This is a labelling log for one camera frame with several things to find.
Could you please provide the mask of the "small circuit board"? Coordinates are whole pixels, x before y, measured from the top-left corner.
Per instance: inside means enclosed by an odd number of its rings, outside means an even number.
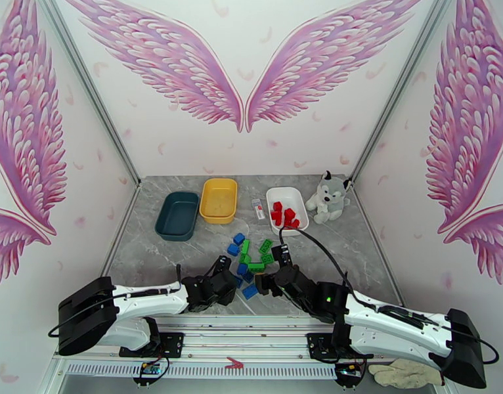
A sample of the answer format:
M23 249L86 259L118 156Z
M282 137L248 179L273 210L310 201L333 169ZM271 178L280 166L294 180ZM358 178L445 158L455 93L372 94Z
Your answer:
M169 371L170 364L162 365L160 362L142 363L139 374L133 378L138 387L149 387L162 379Z
M357 388L364 378L365 371L365 363L337 363L334 367L335 382L344 389Z

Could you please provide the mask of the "yellow plastic container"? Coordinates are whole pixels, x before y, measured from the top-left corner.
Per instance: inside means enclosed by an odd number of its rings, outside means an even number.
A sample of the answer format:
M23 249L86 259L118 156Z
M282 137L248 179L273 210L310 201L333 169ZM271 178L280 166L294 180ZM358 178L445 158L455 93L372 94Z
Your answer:
M226 225L233 221L238 199L238 184L230 178L210 178L203 186L200 215L208 224Z

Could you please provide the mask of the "teal plastic container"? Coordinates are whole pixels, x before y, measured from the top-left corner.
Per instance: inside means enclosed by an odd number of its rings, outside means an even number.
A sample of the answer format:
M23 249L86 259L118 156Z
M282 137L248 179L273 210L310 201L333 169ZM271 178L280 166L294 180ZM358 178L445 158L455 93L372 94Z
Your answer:
M198 215L200 198L195 192L168 194L156 219L154 230L163 240L186 242L191 239Z

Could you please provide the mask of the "white plastic container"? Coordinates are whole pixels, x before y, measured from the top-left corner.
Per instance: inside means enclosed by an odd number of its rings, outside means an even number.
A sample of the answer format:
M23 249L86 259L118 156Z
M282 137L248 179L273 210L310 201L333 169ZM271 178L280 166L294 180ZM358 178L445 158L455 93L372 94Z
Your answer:
M296 236L299 234L299 230L305 230L309 226L309 216L307 215L302 195L298 189L291 186L272 187L268 189L266 193L266 201L266 216L269 218L271 229L274 234L278 234L280 229L283 228L282 233L284 236ZM280 226L275 226L271 219L271 211L274 202L281 202L283 205L283 220ZM284 218L284 210L287 208L292 208L296 212L295 219L300 220L298 229L289 229L286 226L286 224L290 222Z

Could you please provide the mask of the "grey husky plush toy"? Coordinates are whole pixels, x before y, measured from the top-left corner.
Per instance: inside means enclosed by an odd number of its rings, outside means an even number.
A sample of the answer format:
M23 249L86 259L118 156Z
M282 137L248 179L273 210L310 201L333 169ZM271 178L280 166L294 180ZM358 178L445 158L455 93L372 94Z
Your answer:
M313 221L322 225L337 220L345 206L350 204L347 191L353 186L352 179L345 175L332 175L326 170L314 194L305 202L307 211L315 211Z

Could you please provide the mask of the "white work glove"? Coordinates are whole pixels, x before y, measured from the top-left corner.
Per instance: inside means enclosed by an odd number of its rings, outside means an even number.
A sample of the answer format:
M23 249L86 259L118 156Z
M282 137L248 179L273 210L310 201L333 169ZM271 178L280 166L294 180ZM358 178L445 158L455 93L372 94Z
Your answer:
M397 389L419 389L426 385L445 384L440 371L405 359L397 359L391 364L371 364L368 371L378 384Z

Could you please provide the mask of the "aluminium linear rail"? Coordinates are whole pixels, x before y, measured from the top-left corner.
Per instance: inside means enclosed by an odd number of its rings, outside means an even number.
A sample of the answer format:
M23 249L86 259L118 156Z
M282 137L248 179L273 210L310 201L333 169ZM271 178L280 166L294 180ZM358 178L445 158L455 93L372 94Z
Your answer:
M164 332L181 332L182 357L190 361L302 361L309 358L308 333L333 326L308 316L174 315L157 317Z

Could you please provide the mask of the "aluminium table edge rail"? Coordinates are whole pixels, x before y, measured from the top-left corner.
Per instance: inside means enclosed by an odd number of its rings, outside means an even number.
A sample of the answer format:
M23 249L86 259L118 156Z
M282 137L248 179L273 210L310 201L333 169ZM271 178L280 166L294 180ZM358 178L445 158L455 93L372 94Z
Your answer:
M141 191L141 183L142 183L141 179L139 179L136 182L134 191L133 191L133 193L132 193L132 195L131 195L131 197L129 199L129 202L128 202L127 206L126 206L126 209L121 214L121 219L119 221L118 228L117 228L116 233L115 233L115 235L113 237L113 240L111 242L109 250L106 253L106 257L105 257L104 263L103 263L103 265L101 267L100 274L99 274L100 277L106 276L109 273L111 265L114 262L114 258L116 256L118 248L119 248L119 246L121 244L122 237L123 237L123 235L125 233L127 224L129 222L129 219L130 219L131 214L133 212L133 209L135 207L136 201L137 201L137 199L139 197L139 193Z
M374 225L372 224L370 217L369 217L369 214L361 201L361 197L357 194L356 189L352 188L351 192L353 193L353 197L357 202L357 205L359 207L362 218L364 219L364 222L368 228L368 231L370 233L370 237L372 239L372 242L374 243L374 246L375 246L376 252L378 253L380 261L382 262L382 265L384 266L386 275L391 283L393 293L395 294L395 297L397 298L397 303L399 305L404 305L403 295L402 295L401 290L397 284L397 281L396 281L395 275L393 273L393 270L391 268L391 265L389 263L387 254L385 253L384 248L382 246L382 241L380 240L379 234L376 232L376 229L375 229Z

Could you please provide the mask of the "aluminium frame post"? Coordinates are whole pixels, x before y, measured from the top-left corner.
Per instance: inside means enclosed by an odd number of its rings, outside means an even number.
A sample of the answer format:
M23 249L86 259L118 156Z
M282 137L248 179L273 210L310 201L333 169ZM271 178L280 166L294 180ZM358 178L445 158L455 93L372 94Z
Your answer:
M433 0L432 6L430 7L424 22L420 28L420 31L413 42L412 48L405 58L403 67L397 76L394 86L382 108L382 112L376 120L374 129L372 130L368 140L361 152L358 162L350 175L350 178L354 181L358 180L361 173L371 157L372 153L375 151L378 141L380 140L384 129L390 120L396 107L399 105L401 97L403 96L407 86L412 81L413 73L421 61L424 52L426 51L429 42L433 36L434 31L437 29L441 22L441 19L447 12L448 6L452 0Z
M111 140L118 156L123 162L127 172L134 182L135 186L140 186L141 177L134 166L127 150L118 134L114 122L106 108L105 103L95 85L90 70L86 67L84 59L77 47L74 38L71 35L70 29L62 16L61 10L55 0L37 0L46 14L49 24L55 31L56 36L61 42L61 46L66 53L66 56L74 69L83 89L91 102L93 110L98 116L103 128L106 130L109 139Z

